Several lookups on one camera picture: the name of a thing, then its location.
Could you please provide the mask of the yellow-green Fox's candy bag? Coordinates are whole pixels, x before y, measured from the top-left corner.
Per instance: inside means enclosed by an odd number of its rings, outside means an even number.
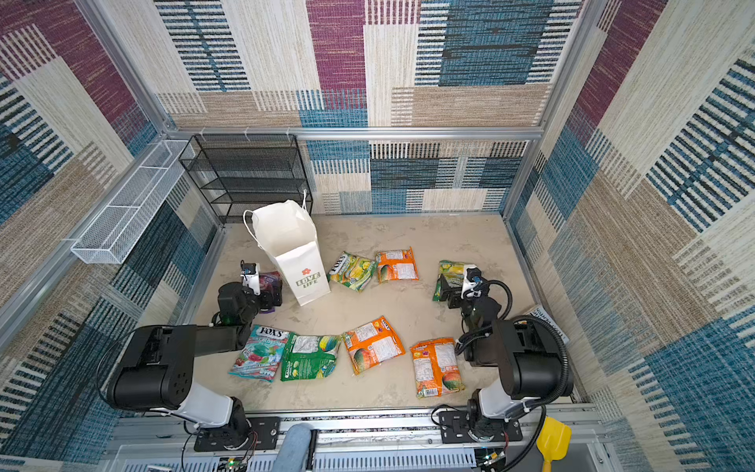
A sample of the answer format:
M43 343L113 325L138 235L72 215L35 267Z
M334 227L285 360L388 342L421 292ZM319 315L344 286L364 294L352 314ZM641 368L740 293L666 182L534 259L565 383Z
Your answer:
M436 302L444 301L444 289L460 288L463 285L465 271L468 263L455 262L450 260L441 260L438 262L438 277L433 294L433 300Z

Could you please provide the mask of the white paper bag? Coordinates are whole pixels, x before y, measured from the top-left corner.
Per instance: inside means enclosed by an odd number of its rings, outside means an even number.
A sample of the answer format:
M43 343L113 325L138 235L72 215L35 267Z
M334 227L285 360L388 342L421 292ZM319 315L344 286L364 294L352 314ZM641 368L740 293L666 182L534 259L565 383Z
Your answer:
M245 210L242 216L247 231L280 272L300 306L330 294L307 197L308 191L304 190L301 202L286 200Z

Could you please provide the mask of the green-yellow snack bag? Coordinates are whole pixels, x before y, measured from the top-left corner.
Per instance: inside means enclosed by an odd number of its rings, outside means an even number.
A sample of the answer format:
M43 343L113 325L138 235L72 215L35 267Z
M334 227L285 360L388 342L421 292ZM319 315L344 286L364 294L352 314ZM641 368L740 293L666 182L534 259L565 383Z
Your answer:
M328 280L362 292L372 279L376 265L374 260L343 252L328 271Z

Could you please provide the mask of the purple Fox's candy bag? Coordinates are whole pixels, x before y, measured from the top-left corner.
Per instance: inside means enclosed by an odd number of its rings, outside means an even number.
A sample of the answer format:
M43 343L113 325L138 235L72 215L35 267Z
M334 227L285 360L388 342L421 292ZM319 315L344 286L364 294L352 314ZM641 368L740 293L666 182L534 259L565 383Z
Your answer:
M261 291L267 291L273 295L282 294L282 280L278 271L269 271L259 275Z

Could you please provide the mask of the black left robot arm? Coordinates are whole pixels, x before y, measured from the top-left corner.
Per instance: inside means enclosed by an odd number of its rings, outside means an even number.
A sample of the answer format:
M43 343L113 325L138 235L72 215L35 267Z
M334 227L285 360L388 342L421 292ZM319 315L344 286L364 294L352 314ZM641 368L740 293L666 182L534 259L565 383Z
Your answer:
M195 452L251 454L277 445L279 419L251 419L242 401L220 395L194 378L198 357L242 350L258 314L282 303L277 273L251 275L222 285L218 312L208 326L155 324L126 334L110 369L98 367L100 394L111 407L156 412L185 421Z

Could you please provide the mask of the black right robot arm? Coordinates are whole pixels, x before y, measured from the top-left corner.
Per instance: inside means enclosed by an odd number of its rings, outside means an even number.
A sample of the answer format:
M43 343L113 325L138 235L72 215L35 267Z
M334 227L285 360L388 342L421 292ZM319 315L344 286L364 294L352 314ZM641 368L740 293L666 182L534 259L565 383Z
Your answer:
M461 311L466 332L454 352L473 367L494 367L497 379L476 389L464 408L442 407L433 419L445 444L519 442L519 421L573 389L562 335L548 321L512 314L513 294L500 280L472 269L471 277L438 277L436 294Z

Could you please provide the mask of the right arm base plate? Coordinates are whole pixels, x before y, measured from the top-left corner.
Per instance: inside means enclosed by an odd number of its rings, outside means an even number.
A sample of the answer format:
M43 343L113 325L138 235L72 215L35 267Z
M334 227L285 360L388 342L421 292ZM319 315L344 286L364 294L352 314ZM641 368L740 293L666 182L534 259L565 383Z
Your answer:
M487 444L523 440L521 428L514 421L491 420L486 417L470 419L467 412L453 409L438 411L433 415L433 419L440 425L444 444Z

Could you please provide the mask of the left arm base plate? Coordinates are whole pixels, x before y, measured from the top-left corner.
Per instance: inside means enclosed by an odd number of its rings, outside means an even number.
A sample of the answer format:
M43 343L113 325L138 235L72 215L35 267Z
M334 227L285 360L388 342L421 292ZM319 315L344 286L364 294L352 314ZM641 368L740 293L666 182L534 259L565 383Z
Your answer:
M252 417L240 427L200 429L193 446L195 452L235 452L235 450L274 450L280 417Z

